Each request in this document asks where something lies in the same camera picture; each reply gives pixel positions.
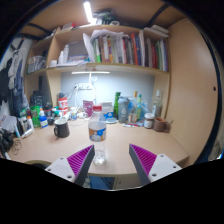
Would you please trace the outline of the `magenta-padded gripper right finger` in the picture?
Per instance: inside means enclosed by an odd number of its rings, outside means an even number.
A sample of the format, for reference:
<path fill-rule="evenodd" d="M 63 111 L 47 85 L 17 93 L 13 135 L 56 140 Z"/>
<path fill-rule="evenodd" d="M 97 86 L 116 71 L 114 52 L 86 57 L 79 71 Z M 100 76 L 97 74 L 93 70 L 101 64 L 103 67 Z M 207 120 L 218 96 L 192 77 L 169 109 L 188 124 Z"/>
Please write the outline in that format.
<path fill-rule="evenodd" d="M 129 145 L 129 155 L 143 186 L 181 170 L 181 167 L 165 154 L 155 155 L 134 144 Z"/>

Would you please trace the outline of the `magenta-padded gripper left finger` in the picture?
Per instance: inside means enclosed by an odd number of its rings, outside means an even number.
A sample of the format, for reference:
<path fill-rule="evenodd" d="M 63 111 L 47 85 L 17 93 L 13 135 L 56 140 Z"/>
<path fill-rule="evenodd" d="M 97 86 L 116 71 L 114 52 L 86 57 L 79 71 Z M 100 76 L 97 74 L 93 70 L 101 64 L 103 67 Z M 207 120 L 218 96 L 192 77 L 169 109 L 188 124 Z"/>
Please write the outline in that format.
<path fill-rule="evenodd" d="M 58 158 L 46 168 L 46 171 L 83 186 L 94 155 L 94 146 L 90 145 L 69 157 Z"/>

